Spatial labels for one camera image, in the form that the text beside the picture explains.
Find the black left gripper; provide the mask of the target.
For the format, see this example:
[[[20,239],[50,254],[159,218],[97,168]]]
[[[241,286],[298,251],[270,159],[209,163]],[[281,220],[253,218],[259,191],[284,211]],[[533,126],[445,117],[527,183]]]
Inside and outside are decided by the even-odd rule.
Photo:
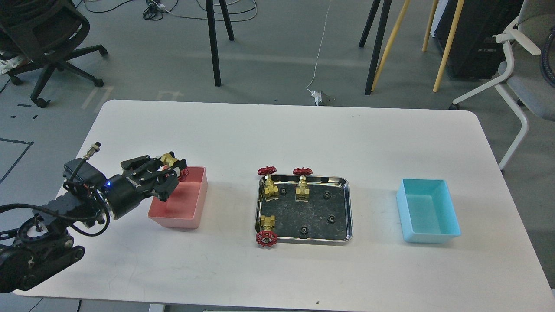
[[[175,157],[173,151],[168,153]],[[124,172],[104,183],[104,201],[113,219],[123,217],[147,198],[167,201],[178,186],[179,173],[174,169],[160,171],[160,157],[145,155],[125,160],[121,162]]]

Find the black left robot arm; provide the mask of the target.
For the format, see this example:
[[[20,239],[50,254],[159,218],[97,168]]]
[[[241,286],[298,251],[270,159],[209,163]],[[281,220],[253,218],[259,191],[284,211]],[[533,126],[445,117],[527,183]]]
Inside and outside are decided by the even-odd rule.
[[[2,240],[13,239],[12,245],[1,245],[2,293],[27,291],[81,260],[85,249],[75,246],[75,239],[68,233],[75,222],[88,228],[101,224],[107,229],[111,220],[126,215],[144,199],[166,201],[187,172],[186,160],[168,152],[123,161],[122,174],[107,179],[88,162],[100,146],[99,142],[91,145],[83,157],[64,165],[65,194],[41,206],[1,206],[3,213],[24,207],[34,213],[19,228],[1,233]]]

